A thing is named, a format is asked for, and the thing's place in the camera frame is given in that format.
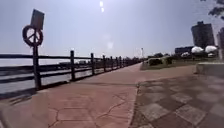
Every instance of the round sign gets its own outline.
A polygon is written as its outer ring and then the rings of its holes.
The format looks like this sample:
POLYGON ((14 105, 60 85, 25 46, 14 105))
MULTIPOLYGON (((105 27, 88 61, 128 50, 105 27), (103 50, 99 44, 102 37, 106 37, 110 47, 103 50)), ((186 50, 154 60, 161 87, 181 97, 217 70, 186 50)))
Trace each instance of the round sign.
POLYGON ((23 40, 31 47, 39 46, 43 42, 43 33, 34 26, 27 25, 23 28, 23 40))

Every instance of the sky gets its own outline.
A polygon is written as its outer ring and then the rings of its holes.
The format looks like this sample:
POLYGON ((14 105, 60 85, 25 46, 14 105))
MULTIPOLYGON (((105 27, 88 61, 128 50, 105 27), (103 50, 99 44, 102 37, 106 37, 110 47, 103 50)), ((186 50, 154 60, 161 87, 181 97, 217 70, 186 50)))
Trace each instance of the sky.
POLYGON ((0 0, 0 54, 31 54, 22 29, 34 8, 45 13, 42 55, 69 55, 71 49, 76 56, 97 57, 141 56, 141 48, 145 56, 173 53, 193 45, 191 27, 198 21, 212 23, 217 34, 223 21, 208 15, 214 5, 214 0, 0 0))

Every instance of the paved walkway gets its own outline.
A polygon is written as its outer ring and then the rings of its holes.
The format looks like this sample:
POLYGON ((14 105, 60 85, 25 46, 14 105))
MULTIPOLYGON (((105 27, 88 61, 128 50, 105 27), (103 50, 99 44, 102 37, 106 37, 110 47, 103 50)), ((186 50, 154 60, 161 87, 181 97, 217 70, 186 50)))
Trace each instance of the paved walkway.
POLYGON ((140 64, 0 102, 7 128, 128 128, 137 87, 146 80, 190 75, 194 66, 139 71, 140 64))
POLYGON ((223 128, 224 80, 188 76, 140 84, 131 128, 223 128))

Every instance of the grass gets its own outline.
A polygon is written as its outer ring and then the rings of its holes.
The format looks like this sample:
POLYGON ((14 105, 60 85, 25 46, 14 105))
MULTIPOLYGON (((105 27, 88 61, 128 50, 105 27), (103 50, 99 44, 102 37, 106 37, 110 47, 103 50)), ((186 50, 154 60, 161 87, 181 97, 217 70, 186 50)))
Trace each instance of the grass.
POLYGON ((159 70, 163 68, 172 68, 172 67, 180 67, 180 66, 189 66, 189 65, 196 65, 199 62, 211 62, 214 59, 206 59, 206 60, 174 60, 172 64, 165 65, 160 64, 156 66, 149 66, 147 63, 143 63, 141 66, 141 70, 159 70))

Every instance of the brick pavement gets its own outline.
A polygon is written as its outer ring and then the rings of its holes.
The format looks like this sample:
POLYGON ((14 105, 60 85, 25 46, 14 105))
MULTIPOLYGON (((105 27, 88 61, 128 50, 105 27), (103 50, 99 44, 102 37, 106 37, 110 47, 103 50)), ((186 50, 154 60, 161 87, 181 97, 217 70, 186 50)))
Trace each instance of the brick pavement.
POLYGON ((224 80, 188 76, 140 83, 131 128, 223 128, 224 80))

